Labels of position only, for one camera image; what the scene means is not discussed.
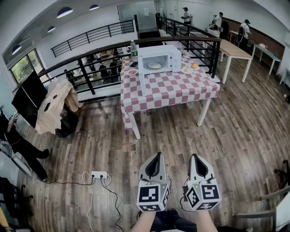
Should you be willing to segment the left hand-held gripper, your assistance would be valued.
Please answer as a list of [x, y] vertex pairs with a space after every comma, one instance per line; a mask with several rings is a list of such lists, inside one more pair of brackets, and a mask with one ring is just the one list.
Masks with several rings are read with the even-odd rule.
[[164, 155], [158, 152], [147, 159], [140, 167], [139, 176], [136, 200], [139, 210], [141, 212], [164, 211], [171, 194], [171, 179], [166, 173]]

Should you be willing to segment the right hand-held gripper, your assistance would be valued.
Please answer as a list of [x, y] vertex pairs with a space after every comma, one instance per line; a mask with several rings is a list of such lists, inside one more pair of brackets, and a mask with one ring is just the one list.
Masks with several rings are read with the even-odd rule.
[[197, 154], [189, 159], [185, 190], [185, 201], [192, 211], [211, 210], [222, 201], [212, 166]]

